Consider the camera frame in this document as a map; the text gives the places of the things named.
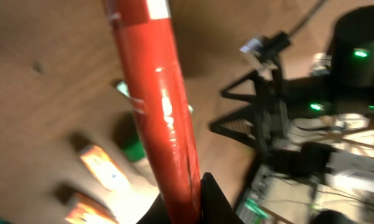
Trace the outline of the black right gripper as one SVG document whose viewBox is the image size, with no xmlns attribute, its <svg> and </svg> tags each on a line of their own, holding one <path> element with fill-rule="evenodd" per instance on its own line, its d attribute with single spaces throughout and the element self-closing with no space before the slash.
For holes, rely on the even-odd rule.
<svg viewBox="0 0 374 224">
<path fill-rule="evenodd" d="M 285 102 L 285 79 L 282 73 L 272 73 L 271 80 L 258 76 L 257 70 L 242 75 L 220 90 L 220 95 L 229 100 L 254 103 L 238 108 L 209 122 L 213 133 L 234 139 L 253 149 L 272 152 L 287 149 L 288 110 Z"/>
</svg>

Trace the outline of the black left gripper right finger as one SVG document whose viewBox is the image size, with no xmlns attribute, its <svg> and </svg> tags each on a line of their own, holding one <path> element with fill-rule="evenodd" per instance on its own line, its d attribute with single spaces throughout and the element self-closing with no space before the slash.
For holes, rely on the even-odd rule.
<svg viewBox="0 0 374 224">
<path fill-rule="evenodd" d="M 229 204 L 214 176 L 209 172 L 204 173 L 202 177 L 201 191 L 201 223 L 244 224 Z"/>
</svg>

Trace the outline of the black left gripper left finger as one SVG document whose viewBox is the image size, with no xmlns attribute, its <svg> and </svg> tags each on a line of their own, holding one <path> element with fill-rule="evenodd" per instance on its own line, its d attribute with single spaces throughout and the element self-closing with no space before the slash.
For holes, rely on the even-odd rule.
<svg viewBox="0 0 374 224">
<path fill-rule="evenodd" d="M 161 194 L 156 197 L 149 210 L 136 224 L 171 224 L 170 216 Z"/>
</svg>

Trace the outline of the orange tissue pack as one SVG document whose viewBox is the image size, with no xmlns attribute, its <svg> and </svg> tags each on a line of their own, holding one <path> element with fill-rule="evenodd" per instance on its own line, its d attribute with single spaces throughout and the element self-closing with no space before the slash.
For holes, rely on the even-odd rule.
<svg viewBox="0 0 374 224">
<path fill-rule="evenodd" d="M 123 171 L 100 146 L 88 144 L 79 151 L 79 155 L 87 169 L 105 189 L 120 192 L 130 188 Z"/>
<path fill-rule="evenodd" d="M 68 200 L 65 220 L 71 224 L 118 224 L 111 210 L 91 197 L 75 192 Z"/>
</svg>

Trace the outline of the red coffee stick sachet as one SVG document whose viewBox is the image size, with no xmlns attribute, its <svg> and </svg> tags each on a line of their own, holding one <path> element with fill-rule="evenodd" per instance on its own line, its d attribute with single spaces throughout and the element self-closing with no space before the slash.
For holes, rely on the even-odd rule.
<svg viewBox="0 0 374 224">
<path fill-rule="evenodd" d="M 199 160 L 168 2 L 105 0 L 103 6 L 170 220 L 198 223 Z"/>
</svg>

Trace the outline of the mint green wipes pack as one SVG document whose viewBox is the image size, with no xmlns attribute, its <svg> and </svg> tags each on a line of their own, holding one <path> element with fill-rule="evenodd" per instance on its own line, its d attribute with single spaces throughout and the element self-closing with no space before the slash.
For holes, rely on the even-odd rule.
<svg viewBox="0 0 374 224">
<path fill-rule="evenodd" d="M 130 95 L 128 85 L 124 80 L 121 80 L 117 85 L 116 89 L 122 93 L 125 97 L 130 99 L 130 102 L 133 107 L 133 111 L 145 114 L 147 109 L 144 100 L 141 100 L 139 98 L 135 98 Z M 161 107 L 163 110 L 164 115 L 171 115 L 173 112 L 173 107 L 171 105 L 170 98 L 168 96 L 163 96 L 161 100 Z"/>
</svg>

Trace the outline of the green-lid seasoning jar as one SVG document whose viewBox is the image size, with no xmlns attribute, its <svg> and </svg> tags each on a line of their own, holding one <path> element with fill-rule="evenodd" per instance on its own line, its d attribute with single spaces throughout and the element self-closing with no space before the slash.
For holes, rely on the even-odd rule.
<svg viewBox="0 0 374 224">
<path fill-rule="evenodd" d="M 156 178 L 147 158 L 143 143 L 131 113 L 125 114 L 118 126 L 118 143 L 124 156 L 151 185 L 157 186 Z"/>
</svg>

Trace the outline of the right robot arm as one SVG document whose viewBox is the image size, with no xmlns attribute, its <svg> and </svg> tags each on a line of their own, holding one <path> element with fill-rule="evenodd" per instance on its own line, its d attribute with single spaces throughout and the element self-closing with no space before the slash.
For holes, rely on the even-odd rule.
<svg viewBox="0 0 374 224">
<path fill-rule="evenodd" d="M 296 179 L 324 174 L 330 152 L 305 143 L 301 152 L 288 152 L 275 142 L 286 136 L 288 122 L 374 110 L 374 5 L 340 17 L 328 48 L 330 66 L 323 75 L 287 80 L 279 54 L 291 36 L 280 32 L 260 42 L 261 63 L 272 63 L 272 78 L 252 70 L 221 90 L 247 106 L 210 123 L 211 132 L 232 138 L 259 153 L 259 162 Z"/>
</svg>

